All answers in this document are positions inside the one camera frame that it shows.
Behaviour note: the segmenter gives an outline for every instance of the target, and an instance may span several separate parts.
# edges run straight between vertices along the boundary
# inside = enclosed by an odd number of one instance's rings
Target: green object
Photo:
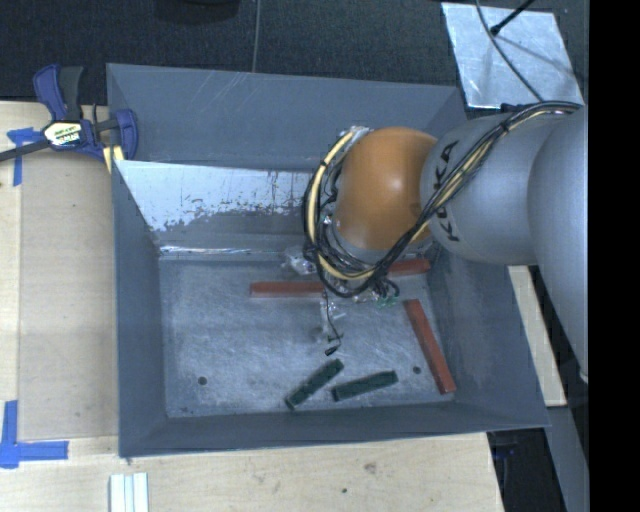
[[[322,368],[316,371],[311,377],[309,377],[302,386],[291,393],[284,399],[284,403],[292,411],[296,406],[300,405],[307,398],[318,391],[327,382],[333,379],[338,373],[342,371],[344,365],[340,359],[334,359],[333,361],[325,364]]]
[[[376,389],[386,388],[396,382],[398,382],[398,375],[395,371],[379,372],[369,375],[368,377],[363,377],[362,379],[340,384],[331,390],[331,394],[333,395],[333,399],[339,402],[375,391]]]

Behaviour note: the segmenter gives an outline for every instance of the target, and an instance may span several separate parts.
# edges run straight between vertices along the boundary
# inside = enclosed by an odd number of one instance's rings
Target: aluminum foil
[[[502,103],[517,105],[538,101],[495,49],[474,5],[443,3],[442,10],[467,105],[499,108]],[[489,27],[500,23],[511,12],[511,9],[482,7]],[[544,100],[584,104],[552,13],[524,11],[495,39]]]

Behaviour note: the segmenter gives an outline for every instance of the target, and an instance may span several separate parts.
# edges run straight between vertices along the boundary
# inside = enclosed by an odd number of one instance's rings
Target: black floor
[[[531,9],[555,14],[588,102],[589,0],[538,0]],[[107,62],[459,85],[432,0],[13,0],[0,6],[0,48],[0,99],[34,99],[33,73],[53,62],[87,68],[83,104],[107,103]],[[536,283],[588,458],[588,390]],[[508,512],[564,510],[542,430],[489,437]]]

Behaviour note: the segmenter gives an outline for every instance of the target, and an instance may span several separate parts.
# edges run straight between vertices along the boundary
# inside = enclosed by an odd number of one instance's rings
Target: blue tape
[[[44,135],[33,128],[20,128],[19,130],[10,130],[7,137],[11,139],[16,147],[22,146],[25,142],[38,142],[44,140]],[[16,157],[13,164],[13,186],[17,187],[22,183],[22,157]]]
[[[0,442],[0,468],[16,469],[20,462],[30,460],[64,460],[68,458],[69,441],[19,443],[18,401],[4,404],[2,441]]]

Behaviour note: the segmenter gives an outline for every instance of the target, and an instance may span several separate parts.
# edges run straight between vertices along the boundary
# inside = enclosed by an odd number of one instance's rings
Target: gray bin
[[[449,395],[400,304],[336,300],[345,369],[291,412],[284,397],[327,361],[321,301],[248,296],[253,281],[309,279],[280,254],[302,242],[301,190],[340,131],[440,137],[465,120],[457,89],[123,65],[108,78],[110,108],[131,108],[140,130],[112,182],[121,456],[548,424],[505,267],[435,247],[426,275],[397,281],[431,320]],[[396,385],[331,400],[332,385],[385,370]]]

